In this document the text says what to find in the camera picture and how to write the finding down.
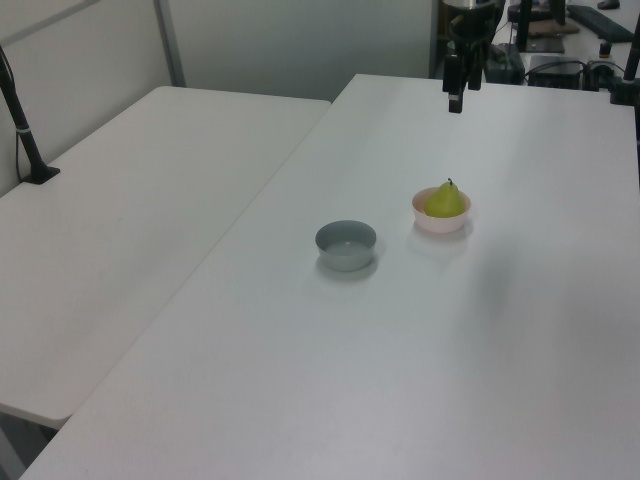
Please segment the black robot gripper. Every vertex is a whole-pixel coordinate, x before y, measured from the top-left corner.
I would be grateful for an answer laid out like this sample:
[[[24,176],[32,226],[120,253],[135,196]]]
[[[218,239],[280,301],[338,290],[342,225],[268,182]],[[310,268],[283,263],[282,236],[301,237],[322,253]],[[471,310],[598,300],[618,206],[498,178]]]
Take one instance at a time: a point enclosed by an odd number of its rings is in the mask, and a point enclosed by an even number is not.
[[[468,88],[479,91],[482,84],[484,55],[489,49],[501,19],[501,2],[444,1],[446,30],[453,52],[444,59],[442,90],[448,96],[450,113],[463,108],[463,63],[468,58]]]

